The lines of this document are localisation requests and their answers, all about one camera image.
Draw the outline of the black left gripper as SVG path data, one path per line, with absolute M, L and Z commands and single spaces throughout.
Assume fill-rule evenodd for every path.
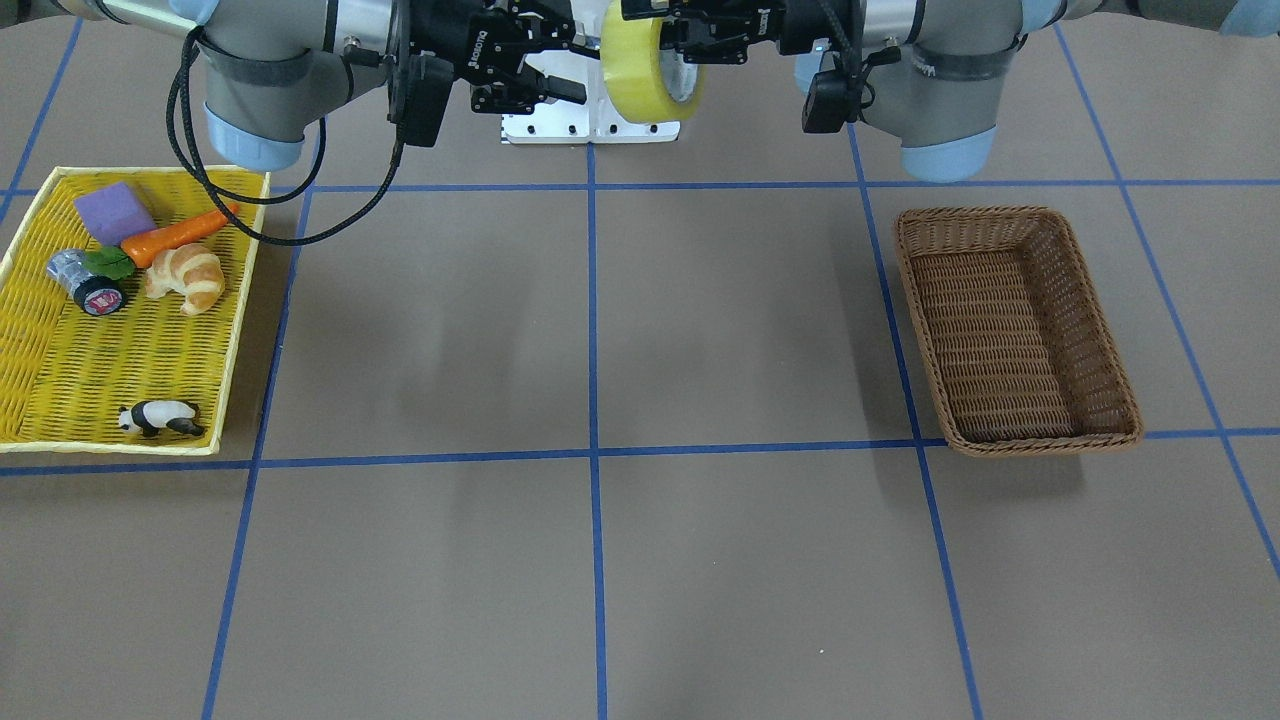
M 755 44 L 772 42 L 781 55 L 809 53 L 831 37 L 818 1 L 621 0 L 625 20 L 666 19 L 662 47 L 695 65 L 742 65 Z

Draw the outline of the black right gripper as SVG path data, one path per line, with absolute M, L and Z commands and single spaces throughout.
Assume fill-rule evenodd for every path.
M 545 76 L 530 54 L 568 51 L 576 22 L 568 1 L 411 1 L 413 47 L 447 59 L 472 87 L 476 113 L 532 113 L 539 104 L 585 105 L 582 83 Z

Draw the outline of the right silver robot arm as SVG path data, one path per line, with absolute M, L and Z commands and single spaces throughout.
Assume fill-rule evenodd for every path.
M 585 87 L 527 55 L 598 58 L 567 1 L 5 1 L 3 26 L 76 15 L 195 36 L 207 67 L 210 141 L 230 164 L 275 172 L 300 160 L 305 131 L 375 90 L 399 142 L 431 147 L 457 81 L 474 109 L 529 114 L 582 104 Z

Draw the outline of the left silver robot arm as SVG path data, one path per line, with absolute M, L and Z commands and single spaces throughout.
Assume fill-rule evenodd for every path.
M 1027 38 L 1094 13 L 1251 38 L 1279 23 L 1275 1 L 613 1 L 602 70 L 626 120 L 685 120 L 699 67 L 740 65 L 772 42 L 797 60 L 805 132 L 867 123 L 899 140 L 908 174 L 945 184 L 984 167 Z

